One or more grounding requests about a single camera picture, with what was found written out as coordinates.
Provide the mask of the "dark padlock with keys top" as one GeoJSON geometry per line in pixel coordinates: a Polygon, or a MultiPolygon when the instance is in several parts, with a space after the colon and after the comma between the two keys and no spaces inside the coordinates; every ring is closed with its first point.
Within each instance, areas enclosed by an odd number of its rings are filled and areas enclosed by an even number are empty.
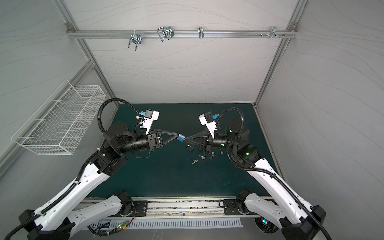
{"type": "Polygon", "coordinates": [[[187,145],[186,148],[187,148],[187,150],[189,152],[193,152],[194,151],[194,148],[192,146],[190,146],[190,145],[187,145]]]}

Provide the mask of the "blue padlock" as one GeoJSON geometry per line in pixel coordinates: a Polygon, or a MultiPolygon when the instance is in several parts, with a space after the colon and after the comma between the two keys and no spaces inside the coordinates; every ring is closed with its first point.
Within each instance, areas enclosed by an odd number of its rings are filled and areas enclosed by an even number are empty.
{"type": "Polygon", "coordinates": [[[178,137],[177,137],[177,140],[180,141],[180,142],[183,142],[185,140],[185,136],[179,134],[178,137]]]}

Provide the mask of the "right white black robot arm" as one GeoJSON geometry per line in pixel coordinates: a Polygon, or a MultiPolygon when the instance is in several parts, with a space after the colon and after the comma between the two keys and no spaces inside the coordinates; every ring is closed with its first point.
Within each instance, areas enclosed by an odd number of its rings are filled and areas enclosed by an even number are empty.
{"type": "Polygon", "coordinates": [[[213,149],[226,150],[235,167],[246,171],[273,198],[268,201],[256,193],[242,191],[237,196],[238,211],[244,215],[260,215],[262,229],[267,226],[277,228],[287,240],[312,240],[318,232],[323,233],[326,239],[331,239],[323,226],[325,210],[300,197],[276,173],[268,160],[250,143],[250,131],[244,121],[231,121],[224,134],[218,133],[218,125],[216,122],[205,123],[204,131],[187,137],[184,141],[206,154],[212,154],[213,149]]]}

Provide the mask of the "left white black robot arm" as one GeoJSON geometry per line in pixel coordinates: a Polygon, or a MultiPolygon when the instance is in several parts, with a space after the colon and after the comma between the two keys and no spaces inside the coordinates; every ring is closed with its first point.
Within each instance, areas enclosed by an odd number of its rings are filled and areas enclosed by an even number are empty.
{"type": "Polygon", "coordinates": [[[163,130],[151,130],[138,135],[128,130],[125,123],[116,123],[103,133],[107,144],[94,152],[82,165],[76,178],[56,196],[36,210],[26,210],[20,216],[20,226],[29,240],[68,240],[77,232],[103,218],[132,212],[133,201],[127,193],[113,195],[106,200],[75,210],[75,207],[97,186],[105,182],[127,162],[125,153],[138,150],[154,151],[164,147],[162,135],[169,142],[184,136],[163,130]]]}

